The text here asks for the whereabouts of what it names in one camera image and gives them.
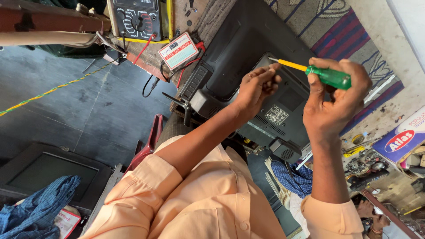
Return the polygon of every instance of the shirt sleeve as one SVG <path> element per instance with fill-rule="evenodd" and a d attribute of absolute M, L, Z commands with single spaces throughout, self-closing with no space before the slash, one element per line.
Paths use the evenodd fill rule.
<path fill-rule="evenodd" d="M 111 190 L 80 238 L 147 238 L 154 215 L 182 180 L 162 158 L 147 156 Z"/>
<path fill-rule="evenodd" d="M 354 203 L 326 203 L 308 195 L 301 203 L 312 239 L 362 239 L 363 225 Z"/>

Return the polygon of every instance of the hand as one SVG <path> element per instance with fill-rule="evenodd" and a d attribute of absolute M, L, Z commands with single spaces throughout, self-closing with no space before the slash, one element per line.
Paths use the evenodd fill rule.
<path fill-rule="evenodd" d="M 325 86 L 314 74 L 308 74 L 310 97 L 304 107 L 303 122 L 311 142 L 335 142 L 349 120 L 363 108 L 363 98 L 372 82 L 364 69 L 348 59 L 337 62 L 330 59 L 311 58 L 310 65 L 343 71 L 351 76 L 351 88 L 337 89 L 332 101 L 324 102 Z"/>
<path fill-rule="evenodd" d="M 372 215 L 372 218 L 372 228 L 376 231 L 380 231 L 382 228 L 390 225 L 390 220 L 384 215 Z"/>
<path fill-rule="evenodd" d="M 278 90 L 282 78 L 276 71 L 280 67 L 279 63 L 263 66 L 242 78 L 238 97 L 232 104 L 240 110 L 243 120 L 252 119 L 260 111 L 264 99 Z"/>
<path fill-rule="evenodd" d="M 372 217 L 373 214 L 373 204 L 369 201 L 361 201 L 359 206 L 357 207 L 357 213 L 359 217 Z"/>

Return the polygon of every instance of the bangle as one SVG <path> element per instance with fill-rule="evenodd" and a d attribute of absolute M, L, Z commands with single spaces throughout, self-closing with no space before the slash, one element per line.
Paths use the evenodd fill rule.
<path fill-rule="evenodd" d="M 382 234 L 382 230 L 375 230 L 373 227 L 371 227 L 371 230 L 376 234 Z"/>

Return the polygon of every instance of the red wire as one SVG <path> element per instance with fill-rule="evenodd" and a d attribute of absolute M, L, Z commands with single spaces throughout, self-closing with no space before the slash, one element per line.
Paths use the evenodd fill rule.
<path fill-rule="evenodd" d="M 143 51 L 146 49 L 146 47 L 149 45 L 150 41 L 152 40 L 152 38 L 155 38 L 156 35 L 152 34 L 149 38 L 149 40 L 147 41 L 146 45 L 144 46 L 144 48 L 140 51 L 140 53 L 137 55 L 136 59 L 134 60 L 133 64 L 136 63 L 136 61 L 139 59 L 140 55 L 143 53 Z"/>
<path fill-rule="evenodd" d="M 186 65 L 184 65 L 184 66 L 187 66 L 187 65 L 189 65 L 189 64 L 191 64 L 191 63 L 193 63 L 193 62 L 195 62 L 195 61 L 197 61 L 197 60 L 200 60 L 201 58 L 202 58 L 202 57 L 197 58 L 197 59 L 194 59 L 193 61 L 190 61 L 189 63 L 187 63 L 187 64 L 186 64 Z M 176 88 L 179 88 L 180 80 L 181 80 L 181 76 L 183 75 L 184 70 L 186 70 L 186 68 L 184 68 L 184 69 L 181 71 L 181 73 L 180 73 L 180 77 L 178 78 L 178 82 L 177 82 L 177 86 L 176 86 Z"/>

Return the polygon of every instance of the green screwdriver handle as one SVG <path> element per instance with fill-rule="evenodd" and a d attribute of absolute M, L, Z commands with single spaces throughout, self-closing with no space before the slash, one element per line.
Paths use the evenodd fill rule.
<path fill-rule="evenodd" d="M 348 90 L 351 87 L 351 76 L 344 72 L 309 65 L 306 70 L 306 75 L 310 72 L 317 74 L 321 82 L 337 89 Z"/>

